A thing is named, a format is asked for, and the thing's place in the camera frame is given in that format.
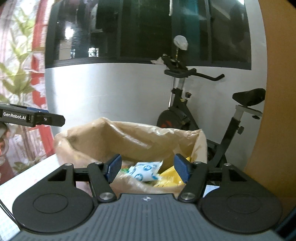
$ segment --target exercise bike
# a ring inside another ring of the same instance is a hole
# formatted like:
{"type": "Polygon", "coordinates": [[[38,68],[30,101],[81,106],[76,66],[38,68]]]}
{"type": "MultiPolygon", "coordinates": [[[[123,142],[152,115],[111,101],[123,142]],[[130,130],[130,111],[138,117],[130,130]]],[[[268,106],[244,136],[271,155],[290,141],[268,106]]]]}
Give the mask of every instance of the exercise bike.
{"type": "MultiPolygon", "coordinates": [[[[198,130],[200,129],[194,120],[190,110],[187,107],[188,99],[191,97],[191,93],[186,92],[185,98],[182,97],[183,87],[185,79],[189,76],[198,76],[211,81],[219,81],[224,78],[225,75],[221,74],[218,77],[211,77],[205,74],[198,73],[196,69],[188,69],[178,58],[178,50],[187,50],[188,44],[180,44],[180,42],[187,42],[183,36],[176,36],[174,38],[174,44],[177,47],[177,53],[175,58],[171,58],[164,54],[161,59],[168,67],[164,71],[166,75],[172,76],[173,85],[170,94],[170,100],[168,109],[163,111],[158,120],[157,126],[161,128],[176,128],[181,130],[198,130]]],[[[208,146],[208,162],[214,167],[221,167],[227,163],[225,152],[227,151],[236,132],[242,134],[244,127],[240,126],[240,121],[244,112],[247,112],[253,116],[254,119],[259,120],[262,116],[262,112],[250,108],[250,106],[257,105],[265,99],[265,89],[257,88],[250,91],[234,93],[232,98],[239,103],[235,106],[234,116],[231,118],[228,128],[224,134],[224,137],[220,144],[207,140],[208,146]]]]}

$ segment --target beige bag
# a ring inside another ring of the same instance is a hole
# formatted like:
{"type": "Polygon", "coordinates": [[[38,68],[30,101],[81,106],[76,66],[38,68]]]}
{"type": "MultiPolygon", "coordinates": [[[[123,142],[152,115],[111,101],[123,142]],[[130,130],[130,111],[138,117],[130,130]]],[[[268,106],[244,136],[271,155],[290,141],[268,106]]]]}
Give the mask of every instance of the beige bag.
{"type": "MultiPolygon", "coordinates": [[[[145,124],[110,121],[100,118],[83,126],[77,126],[56,135],[56,154],[59,163],[73,163],[75,168],[108,161],[119,153],[123,161],[136,164],[139,161],[163,161],[159,173],[173,166],[174,155],[182,154],[193,161],[207,162],[207,143],[202,130],[183,131],[162,129],[145,124]]],[[[110,185],[120,193],[173,193],[178,195],[183,185],[157,188],[119,172],[110,185]]],[[[77,185],[91,195],[89,187],[77,185]]]]}

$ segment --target bike seat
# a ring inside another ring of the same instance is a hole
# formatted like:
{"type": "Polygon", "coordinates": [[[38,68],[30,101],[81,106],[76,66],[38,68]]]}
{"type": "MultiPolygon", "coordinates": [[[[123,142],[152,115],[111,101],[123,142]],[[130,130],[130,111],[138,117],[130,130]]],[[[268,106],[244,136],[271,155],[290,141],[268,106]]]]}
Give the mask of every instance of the bike seat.
{"type": "Polygon", "coordinates": [[[265,89],[257,88],[250,91],[237,92],[232,95],[232,98],[243,106],[252,106],[261,103],[265,100],[265,89]]]}

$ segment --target yellow package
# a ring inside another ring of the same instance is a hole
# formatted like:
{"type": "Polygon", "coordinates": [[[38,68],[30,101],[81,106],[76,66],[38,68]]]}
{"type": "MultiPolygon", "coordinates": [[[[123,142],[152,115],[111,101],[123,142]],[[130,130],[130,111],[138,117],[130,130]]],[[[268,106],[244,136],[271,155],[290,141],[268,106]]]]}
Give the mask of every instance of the yellow package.
{"type": "MultiPolygon", "coordinates": [[[[191,157],[187,157],[186,159],[188,161],[191,161],[191,157]]],[[[165,170],[163,173],[160,174],[160,176],[161,179],[157,181],[154,187],[173,187],[184,184],[174,166],[165,170]]]]}

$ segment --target dark window glass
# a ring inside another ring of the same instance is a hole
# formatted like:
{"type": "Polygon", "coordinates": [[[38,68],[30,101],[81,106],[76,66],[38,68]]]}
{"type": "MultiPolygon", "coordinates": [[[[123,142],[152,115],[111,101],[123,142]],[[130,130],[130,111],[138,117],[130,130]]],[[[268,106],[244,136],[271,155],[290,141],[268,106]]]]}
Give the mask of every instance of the dark window glass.
{"type": "Polygon", "coordinates": [[[250,68],[243,0],[172,0],[171,9],[169,0],[63,0],[57,12],[48,28],[55,61],[149,63],[174,56],[173,38],[183,35],[189,45],[179,58],[187,66],[250,68]]]}

